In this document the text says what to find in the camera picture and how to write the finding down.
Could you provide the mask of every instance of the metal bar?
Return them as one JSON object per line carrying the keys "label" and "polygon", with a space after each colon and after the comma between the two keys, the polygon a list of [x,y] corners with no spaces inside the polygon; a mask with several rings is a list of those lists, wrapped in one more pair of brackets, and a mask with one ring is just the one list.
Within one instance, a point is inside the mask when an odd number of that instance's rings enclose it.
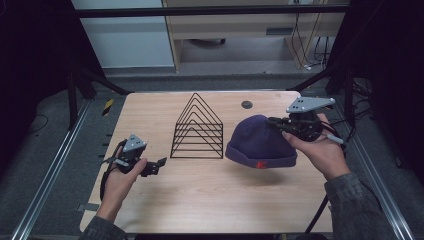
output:
{"label": "metal bar", "polygon": [[[343,116],[339,107],[336,104],[336,109],[340,116]],[[344,126],[349,131],[349,125],[344,122]],[[393,227],[393,231],[398,239],[401,240],[414,240],[414,236],[409,229],[408,224],[405,221],[396,201],[387,189],[383,179],[381,179],[374,165],[372,164],[371,158],[367,154],[367,151],[362,144],[361,139],[356,135],[352,138],[351,144],[355,147],[358,153],[358,159],[361,166],[364,168],[365,174],[370,181],[371,187],[373,188],[376,196],[380,200],[381,206]]]}
{"label": "metal bar", "polygon": [[47,12],[55,17],[111,18],[153,17],[188,15],[234,15],[234,14],[282,14],[282,13],[341,13],[347,12],[349,4],[308,5],[257,5],[257,6],[210,6],[210,7],[165,7],[126,9],[84,9]]}
{"label": "metal bar", "polygon": [[30,206],[25,212],[24,217],[20,221],[19,225],[16,227],[13,232],[12,239],[27,239],[32,227],[34,226],[35,221],[37,220],[38,215],[41,212],[41,209],[44,206],[44,203],[47,200],[47,197],[53,187],[53,184],[56,181],[57,176],[62,168],[63,163],[69,153],[69,150],[72,147],[72,144],[75,141],[76,136],[84,122],[84,119],[87,115],[87,110],[90,106],[90,100],[84,100],[81,110],[79,112],[78,121],[75,123],[75,127],[72,130],[69,130],[65,136],[65,139],[62,142],[62,145],[59,147],[59,150],[53,159],[52,164],[50,165],[49,170],[46,173],[40,187],[38,188],[37,193],[35,194]]}

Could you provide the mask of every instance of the wooden table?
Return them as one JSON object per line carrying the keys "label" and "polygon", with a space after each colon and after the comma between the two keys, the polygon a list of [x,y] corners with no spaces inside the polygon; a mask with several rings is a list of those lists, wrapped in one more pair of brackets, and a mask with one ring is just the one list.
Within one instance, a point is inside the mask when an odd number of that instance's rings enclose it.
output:
{"label": "wooden table", "polygon": [[[223,123],[223,147],[234,128],[255,114],[287,116],[299,95],[289,91],[133,93],[122,108],[106,156],[136,134],[147,141],[143,157],[168,157],[157,176],[140,177],[126,198],[115,224],[128,233],[290,233],[303,232],[325,196],[325,179],[301,152],[292,168],[254,169],[223,157],[170,158],[176,122],[189,100],[202,100]],[[250,101],[250,109],[242,107]],[[89,203],[100,204],[103,165]],[[85,211],[81,230],[93,211]],[[326,208],[314,231],[332,232]]]}

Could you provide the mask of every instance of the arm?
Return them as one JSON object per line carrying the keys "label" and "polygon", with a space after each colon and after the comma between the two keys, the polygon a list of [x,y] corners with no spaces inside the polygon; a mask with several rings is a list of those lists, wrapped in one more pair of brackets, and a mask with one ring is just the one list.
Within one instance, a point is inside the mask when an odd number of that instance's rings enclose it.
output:
{"label": "arm", "polygon": [[[328,123],[324,114],[318,117]],[[325,136],[314,142],[284,132],[283,136],[327,179],[324,186],[331,203],[335,239],[396,239],[378,199],[350,172],[339,144]]]}
{"label": "arm", "polygon": [[113,223],[121,209],[124,199],[127,197],[132,185],[137,180],[138,175],[143,171],[146,163],[147,159],[141,159],[127,174],[122,173],[117,168],[110,172],[106,181],[102,204],[97,210],[96,216],[84,230],[80,239],[121,240],[125,237],[125,232]]}

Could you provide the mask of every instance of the gray floor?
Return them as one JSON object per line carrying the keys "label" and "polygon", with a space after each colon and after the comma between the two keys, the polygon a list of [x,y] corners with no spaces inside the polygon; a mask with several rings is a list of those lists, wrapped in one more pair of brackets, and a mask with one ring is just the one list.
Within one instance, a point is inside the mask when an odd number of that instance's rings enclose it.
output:
{"label": "gray floor", "polygon": [[[313,52],[309,59],[314,59]],[[224,45],[215,42],[186,41],[182,65],[178,73],[149,72],[144,76],[110,80],[132,91],[202,91],[202,90],[246,90],[285,89],[295,86],[321,70],[318,64],[311,70],[297,69],[281,38],[227,39]],[[322,80],[307,89],[304,94],[322,96],[326,81]],[[113,133],[124,96],[95,84],[98,94],[89,101],[86,120],[78,133],[72,149],[45,201],[31,236],[57,239],[78,236],[82,212],[100,168],[110,134]],[[334,96],[343,101],[343,94]],[[107,116],[102,116],[103,107],[110,98],[114,104]],[[79,96],[79,106],[83,105]],[[7,177],[0,183],[0,236],[8,239],[37,193],[38,187],[48,172],[68,127],[68,105],[66,92],[60,92],[43,100],[21,150],[16,155]],[[358,105],[357,111],[368,108],[366,102]],[[337,111],[328,111],[330,120],[342,116]],[[383,179],[391,197],[416,239],[424,239],[424,189],[414,173],[408,168],[395,165],[395,155],[381,133],[378,122],[370,118],[372,109],[357,120],[356,137],[365,146],[376,171]],[[348,130],[338,126],[343,137]],[[367,175],[358,161],[355,149],[349,146],[348,164],[364,179]]]}

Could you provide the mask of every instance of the nested triangular wire frames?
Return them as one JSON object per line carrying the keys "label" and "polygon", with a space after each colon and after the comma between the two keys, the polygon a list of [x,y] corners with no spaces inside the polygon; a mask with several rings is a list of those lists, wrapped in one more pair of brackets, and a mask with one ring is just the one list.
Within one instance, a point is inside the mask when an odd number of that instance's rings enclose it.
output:
{"label": "nested triangular wire frames", "polygon": [[194,93],[175,124],[171,158],[223,158],[224,125]]}

